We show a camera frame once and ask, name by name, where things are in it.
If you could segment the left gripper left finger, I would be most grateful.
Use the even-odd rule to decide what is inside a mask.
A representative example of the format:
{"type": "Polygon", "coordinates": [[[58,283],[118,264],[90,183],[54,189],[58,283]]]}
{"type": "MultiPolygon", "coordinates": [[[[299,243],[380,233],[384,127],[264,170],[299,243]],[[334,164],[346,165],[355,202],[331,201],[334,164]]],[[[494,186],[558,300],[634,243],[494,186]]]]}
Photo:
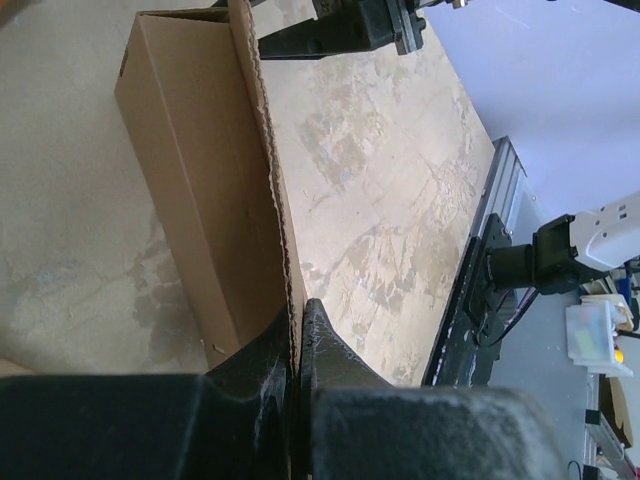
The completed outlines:
{"type": "Polygon", "coordinates": [[[286,479],[288,319],[204,374],[1,382],[5,479],[286,479]]]}

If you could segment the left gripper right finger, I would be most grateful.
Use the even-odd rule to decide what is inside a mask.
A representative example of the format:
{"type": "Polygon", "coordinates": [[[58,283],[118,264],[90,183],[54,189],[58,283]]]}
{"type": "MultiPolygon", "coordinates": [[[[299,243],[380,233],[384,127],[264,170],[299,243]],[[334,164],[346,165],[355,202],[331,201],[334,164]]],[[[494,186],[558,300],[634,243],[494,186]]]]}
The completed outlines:
{"type": "Polygon", "coordinates": [[[337,334],[316,298],[301,334],[295,454],[311,478],[567,478],[553,426],[529,395],[393,386],[337,334]]]}

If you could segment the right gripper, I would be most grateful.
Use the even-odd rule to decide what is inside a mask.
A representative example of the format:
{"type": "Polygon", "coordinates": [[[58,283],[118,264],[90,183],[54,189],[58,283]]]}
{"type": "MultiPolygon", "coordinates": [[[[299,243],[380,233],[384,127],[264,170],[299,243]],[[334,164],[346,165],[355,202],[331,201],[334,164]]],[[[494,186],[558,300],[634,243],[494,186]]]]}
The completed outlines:
{"type": "Polygon", "coordinates": [[[262,60],[319,60],[374,51],[394,42],[399,55],[420,50],[426,20],[419,12],[440,4],[464,8],[467,0],[345,1],[330,13],[259,40],[262,60]]]}

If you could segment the cardboard box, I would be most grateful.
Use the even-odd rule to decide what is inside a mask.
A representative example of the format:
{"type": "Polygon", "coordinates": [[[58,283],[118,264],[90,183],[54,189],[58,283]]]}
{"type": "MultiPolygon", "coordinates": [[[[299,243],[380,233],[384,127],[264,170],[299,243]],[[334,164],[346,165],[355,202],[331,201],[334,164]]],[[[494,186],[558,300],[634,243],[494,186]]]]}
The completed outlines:
{"type": "Polygon", "coordinates": [[[135,16],[115,97],[211,366],[306,301],[251,7],[135,16]]]}

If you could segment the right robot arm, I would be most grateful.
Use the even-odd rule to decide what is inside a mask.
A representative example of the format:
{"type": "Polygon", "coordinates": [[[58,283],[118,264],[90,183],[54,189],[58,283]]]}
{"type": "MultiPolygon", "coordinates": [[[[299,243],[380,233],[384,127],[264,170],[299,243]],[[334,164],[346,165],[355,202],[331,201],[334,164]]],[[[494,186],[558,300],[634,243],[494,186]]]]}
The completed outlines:
{"type": "MultiPolygon", "coordinates": [[[[316,16],[259,41],[263,60],[319,60],[394,45],[407,55],[424,45],[421,13],[434,1],[317,1],[316,16]]],[[[486,234],[475,242],[469,267],[473,285],[485,291],[531,288],[565,293],[605,277],[639,255],[639,196],[597,210],[567,214],[541,226],[528,244],[495,245],[486,234]]]]}

